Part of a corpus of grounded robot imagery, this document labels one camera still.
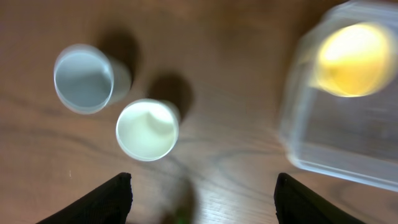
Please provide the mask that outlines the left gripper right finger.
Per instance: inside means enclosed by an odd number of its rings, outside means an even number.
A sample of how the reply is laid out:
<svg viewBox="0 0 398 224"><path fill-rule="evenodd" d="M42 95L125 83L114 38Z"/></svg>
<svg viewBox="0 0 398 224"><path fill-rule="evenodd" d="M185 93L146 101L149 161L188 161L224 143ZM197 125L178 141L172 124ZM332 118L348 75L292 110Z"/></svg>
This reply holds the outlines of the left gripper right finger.
<svg viewBox="0 0 398 224"><path fill-rule="evenodd" d="M364 224L287 173L277 177L274 203L279 224Z"/></svg>

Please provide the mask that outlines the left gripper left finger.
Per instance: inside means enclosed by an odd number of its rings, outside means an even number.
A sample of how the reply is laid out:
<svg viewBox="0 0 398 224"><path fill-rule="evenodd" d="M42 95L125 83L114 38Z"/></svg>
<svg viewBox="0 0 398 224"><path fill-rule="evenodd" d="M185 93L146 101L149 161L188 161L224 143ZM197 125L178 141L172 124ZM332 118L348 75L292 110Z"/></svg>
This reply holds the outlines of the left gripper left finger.
<svg viewBox="0 0 398 224"><path fill-rule="evenodd" d="M39 223L125 223L132 202L131 174L121 172Z"/></svg>

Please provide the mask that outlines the cream plastic cup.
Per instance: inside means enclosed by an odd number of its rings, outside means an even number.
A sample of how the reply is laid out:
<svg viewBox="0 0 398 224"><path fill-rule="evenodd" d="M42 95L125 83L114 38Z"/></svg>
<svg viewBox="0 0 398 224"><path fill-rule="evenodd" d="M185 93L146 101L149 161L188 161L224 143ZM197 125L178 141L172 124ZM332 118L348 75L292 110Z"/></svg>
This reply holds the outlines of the cream plastic cup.
<svg viewBox="0 0 398 224"><path fill-rule="evenodd" d="M167 100L136 100L119 115L116 139L129 157L144 162L156 161L176 145L180 121L179 110Z"/></svg>

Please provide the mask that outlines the grey plastic cup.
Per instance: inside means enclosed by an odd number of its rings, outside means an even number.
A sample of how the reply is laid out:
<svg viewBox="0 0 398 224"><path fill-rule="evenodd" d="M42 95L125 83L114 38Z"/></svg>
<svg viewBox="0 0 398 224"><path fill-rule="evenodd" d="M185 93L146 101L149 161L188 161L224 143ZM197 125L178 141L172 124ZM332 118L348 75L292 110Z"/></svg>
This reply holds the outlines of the grey plastic cup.
<svg viewBox="0 0 398 224"><path fill-rule="evenodd" d="M94 114L122 100L132 85L125 64L86 44L71 45L60 53L53 81L60 101L78 114Z"/></svg>

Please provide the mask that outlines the yellow plastic cup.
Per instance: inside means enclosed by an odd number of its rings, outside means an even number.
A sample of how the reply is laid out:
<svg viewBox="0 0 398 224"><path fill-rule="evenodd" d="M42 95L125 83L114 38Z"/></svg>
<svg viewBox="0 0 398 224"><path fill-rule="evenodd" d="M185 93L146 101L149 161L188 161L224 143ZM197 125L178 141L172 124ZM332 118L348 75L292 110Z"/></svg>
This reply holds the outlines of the yellow plastic cup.
<svg viewBox="0 0 398 224"><path fill-rule="evenodd" d="M397 37L381 24L362 22L341 28L319 46L312 87L354 98L383 89L397 73Z"/></svg>

